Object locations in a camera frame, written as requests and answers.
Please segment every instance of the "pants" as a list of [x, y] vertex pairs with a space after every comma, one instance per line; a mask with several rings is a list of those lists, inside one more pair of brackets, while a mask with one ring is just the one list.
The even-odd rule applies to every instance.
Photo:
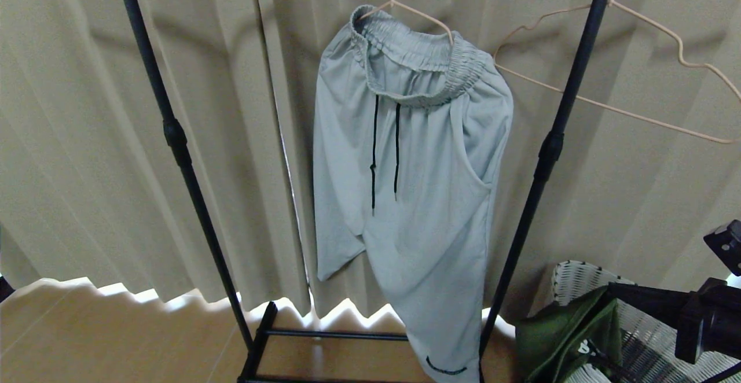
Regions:
[[425, 372], [479, 381], [487, 246], [512, 96], [454, 32], [360, 6], [322, 55], [314, 117], [318, 278], [366, 251]]

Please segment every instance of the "drawstring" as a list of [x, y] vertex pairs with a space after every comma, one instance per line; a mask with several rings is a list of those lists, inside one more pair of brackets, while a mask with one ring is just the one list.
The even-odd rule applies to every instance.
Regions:
[[376, 130], [378, 129], [378, 95], [376, 95], [376, 114], [373, 117], [373, 164], [370, 165], [370, 208], [376, 209]]
[[394, 201], [397, 200], [397, 182], [399, 182], [399, 111], [402, 104], [397, 103], [397, 171], [394, 173]]
[[[376, 95], [376, 112], [373, 115], [373, 163], [370, 165], [370, 208], [376, 212], [376, 136], [378, 135], [379, 96]], [[397, 103], [397, 169], [394, 172], [394, 201], [397, 200], [399, 185], [399, 115], [402, 105]]]

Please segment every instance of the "curtain fold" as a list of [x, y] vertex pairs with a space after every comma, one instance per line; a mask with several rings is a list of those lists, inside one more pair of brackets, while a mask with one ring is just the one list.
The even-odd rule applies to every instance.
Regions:
[[[140, 0], [245, 309], [310, 309], [255, 0]], [[3, 0], [2, 272], [224, 296], [122, 0]]]
[[[387, 0], [259, 0], [276, 106], [294, 186], [309, 280], [320, 314], [350, 298], [364, 315], [384, 304], [365, 256], [326, 283], [316, 279], [311, 199], [314, 87], [323, 49], [350, 12]], [[400, 0], [445, 22], [480, 49], [493, 51], [521, 24], [590, 0]], [[715, 63], [736, 83], [741, 69], [741, 0], [620, 0], [685, 38], [690, 61]], [[392, 9], [414, 30], [436, 25]], [[555, 86], [566, 83], [586, 12], [546, 19], [505, 46], [502, 64]], [[504, 74], [515, 98], [512, 135], [498, 183], [486, 301], [497, 285], [524, 206], [540, 143], [560, 95]], [[738, 136], [733, 96], [703, 70], [676, 62], [674, 41], [648, 24], [608, 9], [582, 95], [629, 111], [718, 135]], [[535, 217], [503, 314], [526, 314], [543, 270], [585, 260], [642, 285], [691, 290], [727, 272], [702, 234], [738, 218], [738, 146], [720, 146], [577, 102], [566, 146]]]

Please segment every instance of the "empty hanger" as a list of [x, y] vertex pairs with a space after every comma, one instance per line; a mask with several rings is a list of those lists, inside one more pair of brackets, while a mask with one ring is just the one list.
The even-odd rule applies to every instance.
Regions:
[[393, 7], [393, 6], [402, 7], [403, 9], [406, 9], [408, 11], [411, 11], [414, 14], [417, 14], [418, 16], [424, 17], [425, 19], [428, 19], [429, 21], [432, 21], [434, 24], [439, 25], [440, 27], [442, 27], [443, 30], [445, 30], [445, 32], [447, 32], [447, 38], [450, 39], [450, 44], [451, 45], [453, 44], [453, 33], [450, 32], [450, 28], [448, 28], [447, 25], [445, 25], [443, 22], [439, 21], [438, 19], [435, 19], [435, 17], [428, 16], [427, 14], [424, 14], [423, 12], [419, 11], [418, 9], [412, 8], [412, 7], [410, 7], [410, 6], [406, 5], [406, 4], [402, 4], [402, 3], [400, 3], [397, 0], [389, 0], [389, 1], [386, 1], [385, 3], [383, 3], [380, 6], [376, 7], [375, 9], [372, 9], [371, 11], [369, 11], [369, 12], [363, 14], [362, 16], [358, 17], [358, 20], [365, 19], [365, 17], [368, 17], [371, 14], [374, 14], [375, 12], [381, 11], [382, 9], [384, 9], [386, 7]]
[[[723, 72], [720, 72], [720, 70], [717, 67], [715, 67], [715, 66], [713, 66], [711, 64], [693, 64], [691, 62], [685, 61], [685, 58], [684, 58], [684, 55], [683, 55], [683, 52], [684, 52], [684, 44], [682, 43], [682, 38], [679, 35], [677, 35], [677, 33], [672, 32], [672, 30], [668, 29], [667, 27], [665, 27], [664, 25], [660, 24], [659, 22], [656, 22], [656, 21], [654, 21], [652, 19], [649, 19], [649, 17], [643, 16], [643, 14], [640, 14], [640, 12], [637, 12], [637, 11], [635, 11], [633, 9], [630, 9], [627, 6], [624, 6], [624, 5], [622, 5], [621, 3], [618, 3], [615, 0], [609, 0], [608, 6], [617, 7], [617, 9], [621, 9], [622, 11], [627, 12], [628, 14], [631, 14], [632, 16], [638, 17], [638, 19], [640, 19], [642, 21], [645, 21], [648, 24], [653, 25], [653, 27], [656, 27], [657, 29], [661, 30], [662, 32], [664, 32], [667, 35], [669, 35], [670, 37], [672, 37], [675, 41], [677, 41], [677, 61], [680, 62], [680, 64], [682, 66], [688, 67], [688, 68], [706, 68], [706, 69], [711, 70], [712, 73], [714, 73], [715, 75], [717, 75], [717, 77], [720, 78], [723, 81], [723, 83], [725, 83], [725, 85], [731, 90], [731, 92], [733, 92], [733, 94], [736, 95], [736, 98], [738, 99], [739, 104], [741, 104], [741, 93], [739, 92], [738, 88], [736, 88], [733, 85], [733, 83], [731, 83], [731, 81], [728, 79], [728, 77], [725, 76], [723, 74]], [[577, 10], [580, 10], [580, 9], [588, 9], [589, 7], [590, 7], [590, 4], [585, 4], [583, 6], [577, 6], [577, 7], [573, 7], [573, 8], [569, 8], [569, 9], [562, 9], [562, 10], [558, 10], [558, 11], [554, 11], [554, 12], [549, 12], [548, 14], [543, 14], [543, 16], [540, 16], [540, 18], [537, 19], [537, 21], [535, 21], [535, 24], [533, 24], [533, 25], [521, 25], [520, 27], [517, 27], [513, 32], [511, 32], [510, 34], [508, 34], [507, 37], [504, 38], [504, 40], [502, 40], [502, 43], [500, 43], [500, 47], [498, 47], [497, 50], [494, 52], [494, 54], [493, 54], [494, 62], [497, 63], [497, 53], [498, 53], [498, 51], [500, 51], [500, 48], [507, 42], [507, 40], [510, 37], [512, 37], [512, 35], [514, 35], [515, 33], [519, 32], [519, 30], [523, 30], [523, 29], [525, 29], [525, 30], [532, 30], [532, 29], [535, 29], [535, 27], [537, 27], [537, 25], [540, 23], [540, 21], [542, 21], [542, 19], [545, 19], [548, 16], [555, 16], [556, 14], [561, 14], [563, 12], [572, 12], [572, 11], [577, 11]], [[561, 90], [559, 88], [551, 87], [551, 85], [547, 85], [546, 83], [540, 82], [539, 80], [534, 80], [533, 78], [527, 77], [526, 75], [522, 75], [521, 73], [515, 72], [515, 71], [513, 71], [511, 69], [507, 69], [507, 68], [505, 68], [505, 67], [503, 67], [501, 65], [496, 64], [496, 66], [497, 66], [498, 69], [502, 69], [503, 71], [509, 72], [512, 75], [518, 76], [518, 77], [520, 77], [520, 78], [522, 78], [524, 80], [529, 80], [529, 82], [537, 83], [541, 87], [548, 88], [549, 90], [553, 90], [553, 91], [556, 91], [558, 93], [563, 93], [563, 90]], [[739, 137], [739, 138], [717, 138], [717, 137], [714, 137], [712, 135], [707, 135], [707, 134], [704, 134], [704, 133], [701, 133], [701, 132], [696, 132], [696, 131], [688, 130], [688, 129], [685, 129], [685, 128], [682, 128], [682, 127], [678, 127], [678, 126], [675, 126], [675, 125], [672, 125], [672, 124], [669, 124], [669, 123], [665, 123], [663, 121], [650, 119], [650, 117], [640, 116], [640, 115], [635, 114], [633, 112], [625, 111], [624, 109], [619, 109], [619, 108], [616, 108], [614, 106], [609, 106], [609, 105], [603, 104], [601, 102], [590, 100], [589, 98], [584, 98], [583, 96], [580, 96], [580, 95], [577, 95], [577, 98], [580, 99], [580, 100], [582, 100], [582, 101], [588, 102], [590, 104], [603, 107], [604, 109], [608, 109], [609, 111], [619, 112], [620, 114], [623, 114], [623, 116], [633, 117], [634, 119], [643, 120], [643, 121], [649, 122], [651, 124], [656, 124], [657, 126], [665, 127], [667, 129], [670, 129], [670, 130], [676, 130], [678, 132], [683, 132], [683, 133], [688, 134], [688, 135], [693, 135], [694, 137], [704, 138], [704, 140], [714, 141], [715, 143], [733, 144], [733, 143], [738, 143], [739, 141], [741, 141], [741, 137]]]

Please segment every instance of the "clothing rack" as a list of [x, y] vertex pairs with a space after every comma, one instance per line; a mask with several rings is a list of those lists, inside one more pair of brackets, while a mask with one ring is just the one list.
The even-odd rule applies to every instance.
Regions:
[[[535, 168], [534, 181], [530, 188], [530, 193], [527, 196], [526, 205], [522, 211], [522, 215], [517, 226], [511, 249], [509, 251], [505, 267], [502, 272], [502, 277], [497, 285], [497, 291], [494, 294], [493, 301], [491, 304], [491, 310], [489, 317], [484, 326], [484, 330], [480, 341], [480, 354], [484, 353], [486, 344], [489, 342], [490, 334], [493, 331], [494, 322], [497, 319], [497, 315], [502, 307], [509, 283], [514, 274], [519, 255], [522, 252], [524, 243], [526, 242], [527, 232], [530, 230], [535, 210], [537, 210], [540, 197], [545, 189], [545, 184], [548, 182], [548, 178], [553, 170], [553, 166], [558, 161], [558, 158], [563, 149], [564, 141], [564, 130], [566, 129], [566, 123], [571, 113], [571, 108], [574, 106], [579, 86], [582, 83], [582, 78], [587, 67], [591, 52], [595, 46], [595, 39], [600, 29], [601, 19], [603, 18], [604, 10], [608, 4], [608, 0], [593, 0], [589, 9], [589, 14], [584, 26], [582, 38], [579, 42], [577, 54], [574, 57], [574, 63], [571, 67], [571, 72], [564, 89], [561, 103], [559, 105], [556, 119], [553, 121], [553, 127], [551, 131], [543, 141], [543, 144], [539, 153], [539, 161]], [[273, 328], [273, 322], [275, 321], [278, 309], [274, 302], [270, 302], [267, 305], [265, 314], [262, 317], [259, 327], [257, 328], [255, 338], [252, 339], [252, 335], [248, 328], [247, 322], [244, 319], [243, 310], [239, 304], [239, 299], [236, 295], [236, 288], [231, 279], [229, 273], [229, 267], [226, 263], [224, 254], [222, 253], [221, 247], [219, 246], [219, 240], [214, 230], [214, 225], [211, 222], [211, 217], [208, 213], [206, 202], [204, 201], [201, 188], [199, 187], [198, 178], [193, 170], [193, 164], [188, 152], [188, 139], [185, 136], [185, 131], [182, 129], [180, 122], [175, 118], [172, 106], [170, 106], [170, 100], [167, 96], [167, 90], [164, 88], [164, 82], [162, 75], [159, 72], [156, 57], [152, 49], [152, 45], [149, 40], [148, 32], [146, 31], [146, 25], [141, 15], [141, 9], [138, 5], [137, 0], [124, 0], [126, 11], [131, 24], [131, 29], [135, 39], [137, 40], [138, 50], [141, 54], [141, 59], [144, 62], [146, 74], [150, 80], [152, 90], [154, 92], [159, 111], [162, 114], [162, 125], [164, 129], [164, 137], [167, 144], [173, 151], [175, 156], [175, 162], [183, 175], [185, 185], [190, 193], [190, 198], [193, 201], [196, 214], [198, 215], [201, 228], [206, 236], [206, 243], [208, 244], [211, 256], [214, 258], [215, 266], [219, 272], [219, 277], [224, 285], [224, 290], [229, 299], [231, 309], [233, 310], [234, 317], [239, 326], [239, 331], [244, 339], [244, 344], [248, 349], [248, 357], [244, 362], [243, 371], [237, 378], [238, 383], [267, 383], [267, 382], [285, 382], [285, 383], [330, 383], [330, 381], [324, 380], [294, 380], [293, 378], [274, 378], [268, 376], [258, 375], [258, 369], [260, 361], [262, 359], [263, 352], [267, 346], [267, 341], [270, 336], [294, 336], [303, 338], [352, 338], [352, 339], [370, 339], [370, 340], [382, 340], [382, 341], [407, 341], [407, 337], [403, 334], [394, 333], [349, 333], [349, 332], [326, 332], [326, 331], [307, 331], [307, 330], [286, 330]]]

